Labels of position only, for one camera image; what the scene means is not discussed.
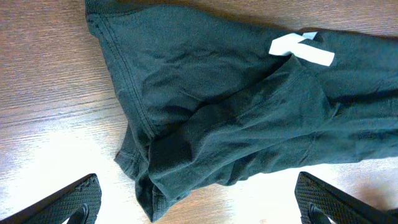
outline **seam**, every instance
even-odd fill
[[[138,169],[135,169],[137,165],[139,165],[139,160],[140,157],[139,152],[135,151],[133,154],[126,154],[124,151],[120,150],[117,157],[119,157],[120,159],[123,159],[126,162],[129,162],[129,165],[125,166],[123,169],[123,172],[128,173],[128,176],[133,177],[135,175],[135,171],[139,171]]]
[[[116,35],[115,35],[114,31],[111,29],[110,23],[109,23],[109,21],[107,20],[107,18],[105,18],[105,19],[108,21],[108,25],[109,25],[109,26],[106,26],[105,21],[103,20],[103,16],[102,16],[101,14],[98,14],[98,15],[99,15],[99,18],[101,19],[102,23],[104,24],[105,29],[108,31],[109,36],[112,38],[112,40],[113,40],[113,42],[114,42],[112,47],[114,47],[114,48],[116,49],[117,53],[119,54],[120,59],[121,59],[122,62],[123,62],[123,65],[121,65],[121,64],[119,63],[119,60],[116,59],[116,61],[118,61],[118,64],[119,64],[119,68],[120,68],[121,74],[123,75],[123,79],[124,79],[124,81],[125,81],[126,83],[127,83],[126,74],[125,74],[125,72],[123,72],[123,71],[124,71],[124,70],[127,71],[127,76],[128,76],[128,78],[129,78],[129,82],[130,82],[130,84],[131,84],[131,86],[132,86],[132,92],[133,92],[133,93],[131,93],[131,91],[127,91],[127,92],[128,92],[128,94],[129,94],[129,96],[132,97],[133,99],[135,99],[136,102],[137,102],[137,103],[134,103],[134,102],[133,102],[133,105],[135,105],[136,109],[138,109],[137,112],[138,112],[138,114],[139,114],[139,117],[141,118],[141,119],[140,119],[140,122],[141,122],[141,124],[143,125],[144,129],[145,129],[145,130],[147,131],[147,133],[149,134],[149,136],[152,137],[152,138],[154,138],[155,133],[154,133],[153,125],[150,124],[150,122],[149,122],[147,116],[145,115],[144,109],[143,109],[142,104],[141,104],[141,101],[140,101],[140,99],[139,99],[139,97],[138,97],[138,95],[137,95],[137,88],[136,88],[134,82],[131,80],[131,76],[128,75],[128,74],[131,73],[131,71],[130,71],[129,67],[127,66],[127,63],[126,63],[125,59],[122,57],[122,55],[121,55],[121,53],[120,53],[120,50],[116,47],[116,43],[117,43],[117,42],[116,42],[116,37],[115,37]]]
[[[128,12],[116,12],[116,13],[104,13],[104,14],[97,14],[97,15],[102,15],[107,18],[115,18],[115,17],[122,17],[122,16],[129,16],[131,14],[137,13],[141,11],[140,9],[132,9],[131,11]]]
[[[275,91],[267,100],[272,100],[276,95],[278,95],[279,92],[284,91],[286,88],[288,88],[288,87],[290,87],[291,85],[293,85],[293,84],[296,82],[296,80],[298,80],[298,79],[300,78],[300,75],[303,74],[303,73],[304,73],[304,72],[302,71],[301,73],[297,74],[297,77],[294,78],[283,90],[279,89],[279,90]],[[244,114],[246,114],[247,112],[250,112],[250,111],[252,111],[252,110],[257,109],[257,108],[258,108],[259,106],[261,106],[264,102],[265,102],[265,100],[262,100],[262,101],[256,103],[256,104],[253,105],[252,107],[250,107],[250,108],[248,108],[248,109],[246,109],[246,110],[240,112],[239,115],[237,115],[237,116],[231,116],[231,117],[229,117],[227,120],[224,120],[224,121],[222,121],[222,122],[220,122],[220,123],[213,123],[213,125],[211,125],[209,128],[206,128],[206,129],[204,130],[204,132],[208,131],[209,129],[213,129],[216,125],[219,125],[219,124],[222,125],[222,124],[225,124],[225,123],[227,123],[228,121],[231,121],[231,120],[233,120],[233,119],[240,118],[240,117],[242,117]]]
[[[152,206],[152,211],[153,211],[153,219],[158,220],[161,218],[163,209],[162,207],[164,206],[164,200],[163,200],[163,195],[159,194],[154,194],[153,189],[156,186],[154,185],[152,188],[152,196],[155,198],[155,203]]]

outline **white tag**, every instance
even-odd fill
[[[303,35],[287,34],[283,37],[276,38],[271,43],[269,54],[278,56],[294,54],[296,57],[309,62],[330,66],[335,57],[335,53],[299,43],[305,39],[313,40],[316,34],[317,32],[304,33]]]

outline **garment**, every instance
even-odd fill
[[[186,7],[86,0],[129,121],[115,161],[152,222],[192,189],[398,156],[398,43],[321,31],[328,66],[270,55],[287,34]]]

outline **wooden surface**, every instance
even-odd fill
[[[197,2],[182,4],[288,29],[398,36],[397,0]],[[133,181],[113,161],[127,122],[98,40],[88,33],[83,1],[1,1],[0,17],[0,220],[95,172],[103,190],[97,223],[148,223]],[[159,223],[300,223],[294,199],[300,170],[377,208],[398,207],[398,158],[390,158],[212,185]]]

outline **fabric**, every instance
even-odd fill
[[[152,222],[192,189],[398,156],[398,43],[321,31],[329,67],[269,55],[287,33],[186,7],[86,0],[129,121],[115,158]]]

